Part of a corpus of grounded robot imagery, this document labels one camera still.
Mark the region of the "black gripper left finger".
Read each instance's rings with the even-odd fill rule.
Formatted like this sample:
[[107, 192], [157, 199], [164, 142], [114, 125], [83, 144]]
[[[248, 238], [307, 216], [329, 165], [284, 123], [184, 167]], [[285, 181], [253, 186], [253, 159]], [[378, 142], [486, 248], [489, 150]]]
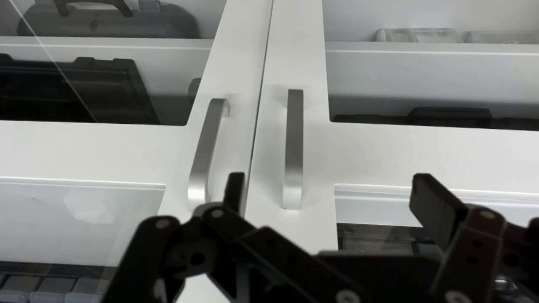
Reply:
[[208, 277], [231, 303], [361, 303], [351, 278], [277, 231], [240, 214], [245, 176], [228, 177], [221, 202], [199, 206], [186, 223], [141, 223], [103, 303], [176, 303], [188, 282]]

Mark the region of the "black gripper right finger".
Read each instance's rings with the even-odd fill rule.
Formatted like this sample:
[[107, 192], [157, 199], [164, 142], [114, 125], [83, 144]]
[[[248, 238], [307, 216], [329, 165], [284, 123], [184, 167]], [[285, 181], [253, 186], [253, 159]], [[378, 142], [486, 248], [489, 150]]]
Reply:
[[539, 219], [526, 228], [462, 202], [430, 174], [413, 177], [410, 211], [444, 251], [432, 303], [538, 303]]

